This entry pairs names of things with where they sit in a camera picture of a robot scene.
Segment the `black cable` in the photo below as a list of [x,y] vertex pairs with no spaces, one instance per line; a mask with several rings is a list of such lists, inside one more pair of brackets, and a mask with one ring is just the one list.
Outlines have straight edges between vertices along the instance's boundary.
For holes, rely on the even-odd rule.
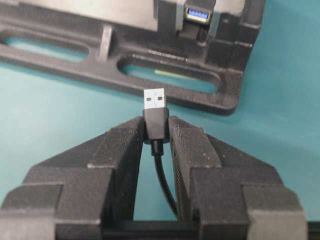
[[175,216],[178,215],[178,211],[177,211],[177,203],[174,199],[174,197],[172,196],[172,193],[170,191],[170,188],[168,186],[167,180],[166,180],[166,176],[165,176],[165,172],[164,172],[164,168],[162,165],[162,158],[161,155],[155,155],[154,156],[154,164],[155,164],[155,169],[156,169],[156,174],[158,176],[163,194],[167,200],[167,202],[169,203],[169,206],[173,212],[173,214]]

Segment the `usb port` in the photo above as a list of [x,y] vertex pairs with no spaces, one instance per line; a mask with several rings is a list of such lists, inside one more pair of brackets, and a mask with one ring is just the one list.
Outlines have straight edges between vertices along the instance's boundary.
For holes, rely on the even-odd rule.
[[211,20],[211,13],[195,10],[192,8],[186,8],[185,18],[193,22],[197,22],[201,24],[209,24]]

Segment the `clamp jaw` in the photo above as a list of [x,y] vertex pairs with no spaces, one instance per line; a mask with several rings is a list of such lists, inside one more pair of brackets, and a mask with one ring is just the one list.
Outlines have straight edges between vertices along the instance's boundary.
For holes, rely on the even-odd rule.
[[276,169],[169,118],[177,222],[133,221],[144,119],[31,168],[0,210],[2,240],[306,240],[297,195]]

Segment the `black plastic bracket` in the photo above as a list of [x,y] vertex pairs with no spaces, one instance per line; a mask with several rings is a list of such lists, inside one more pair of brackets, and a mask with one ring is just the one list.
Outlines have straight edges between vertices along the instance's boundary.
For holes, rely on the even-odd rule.
[[[176,6],[174,1],[162,2],[158,10]],[[176,23],[174,17],[165,22],[162,19],[168,19],[166,16],[158,16],[158,31],[153,31],[4,1],[0,2],[0,61],[139,96],[144,89],[165,88],[170,103],[228,115],[238,105],[243,73],[261,28],[265,5],[265,0],[244,2],[237,15],[218,13],[214,35],[197,26],[202,37],[192,39],[184,32],[187,27],[181,31],[173,28],[169,34]],[[77,50],[88,57],[70,62],[15,49],[6,44],[10,37]],[[218,91],[205,93],[125,75],[121,70],[128,65],[189,76],[215,85]]]
[[[306,240],[297,195],[276,169],[169,118],[177,222],[133,221],[144,119],[31,168],[0,209],[1,240]],[[309,224],[310,239],[319,224]]]

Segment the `black plastic connector housing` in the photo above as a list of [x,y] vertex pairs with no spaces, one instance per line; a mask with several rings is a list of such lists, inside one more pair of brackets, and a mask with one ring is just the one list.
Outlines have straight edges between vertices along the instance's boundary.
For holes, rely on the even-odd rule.
[[170,141],[169,109],[166,107],[148,108],[143,110],[145,124],[144,143],[162,140],[164,144]]

